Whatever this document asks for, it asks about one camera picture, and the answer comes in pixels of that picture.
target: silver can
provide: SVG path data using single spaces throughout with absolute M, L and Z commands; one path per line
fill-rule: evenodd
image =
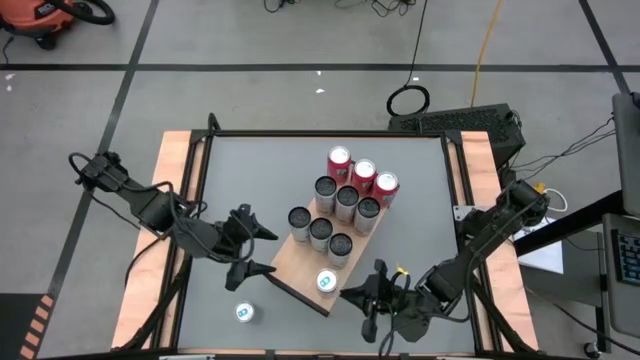
M 374 198 L 364 198 L 358 203 L 353 217 L 353 227 L 362 235 L 369 235 L 378 221 L 380 203 Z
M 335 234 L 329 240 L 329 263 L 342 268 L 349 262 L 353 241 L 347 234 Z
M 336 195 L 336 218 L 344 224 L 353 222 L 358 204 L 358 190 L 353 186 L 343 186 Z
M 314 250 L 326 253 L 329 246 L 329 239 L 333 233 L 331 221 L 325 218 L 317 218 L 309 226 L 311 246 Z
M 289 227 L 293 239 L 299 243 L 309 242 L 309 225 L 311 213 L 302 206 L 295 207 L 289 212 Z
M 256 309 L 248 301 L 243 301 L 236 305 L 235 316 L 236 320 L 242 323 L 247 323 L 253 319 L 256 313 Z
M 338 287 L 338 274 L 331 269 L 322 269 L 316 277 L 318 291 L 324 296 L 333 296 Z
M 322 215 L 333 214 L 336 204 L 338 185 L 330 176 L 322 176 L 316 180 L 316 211 Z

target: table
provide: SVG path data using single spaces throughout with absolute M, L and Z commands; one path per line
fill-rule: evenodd
M 491 206 L 495 202 L 496 196 L 500 192 L 499 182 L 496 175 L 493 156 L 486 133 L 463 132 L 461 134 L 461 144 L 458 147 L 464 152 L 466 160 L 466 168 L 460 168 L 458 159 L 460 154 L 457 153 L 456 147 L 450 143 L 448 150 L 450 154 L 451 168 L 453 173 L 454 185 L 458 203 L 465 203 L 465 195 L 463 193 L 462 173 L 468 173 L 471 194 L 476 205 Z M 202 172 L 198 164 L 205 151 L 205 143 L 198 140 L 198 134 L 190 131 L 171 131 L 164 134 L 163 142 L 160 148 L 158 162 L 154 173 L 153 182 L 161 180 L 172 181 L 175 185 L 180 184 L 183 173 L 185 172 L 185 163 L 187 152 L 190 150 L 190 140 L 196 140 L 191 156 L 193 168 L 186 169 L 190 173 L 189 188 L 185 189 L 188 199 L 194 199 L 197 191 L 197 179 L 200 178 Z M 176 191 L 180 191 L 180 187 L 176 186 Z M 138 237 L 136 253 L 144 248 L 148 243 L 153 241 L 153 235 L 141 231 Z M 113 346 L 118 346 L 126 342 L 138 329 L 140 324 L 144 322 L 151 309 L 155 306 L 159 289 L 161 287 L 163 273 L 167 261 L 167 253 L 169 244 L 162 242 L 150 250 L 143 256 L 136 267 L 131 272 L 129 285 L 125 290 L 121 312 L 118 324 L 113 338 Z M 176 263 L 181 262 L 182 252 L 178 251 Z M 497 307 L 504 314 L 511 326 L 520 334 L 520 336 L 530 346 L 537 348 L 537 341 L 531 315 L 524 293 L 520 269 L 515 256 L 515 251 L 511 243 L 504 243 L 486 262 L 488 277 L 490 279 L 491 292 Z M 489 329 L 486 316 L 481 309 L 481 305 L 477 303 L 479 315 L 479 327 L 482 338 L 482 346 L 484 349 L 493 349 L 491 339 L 491 331 Z M 169 307 L 164 318 L 164 329 L 161 336 L 158 337 L 160 346 L 169 346 L 172 343 L 171 334 L 167 329 L 171 329 L 173 318 L 176 314 L 175 300 Z M 243 349 L 179 349 L 181 352 L 214 352 L 223 353 L 251 353 L 262 354 L 264 350 L 243 350 Z M 291 354 L 292 352 L 277 351 L 277 354 Z

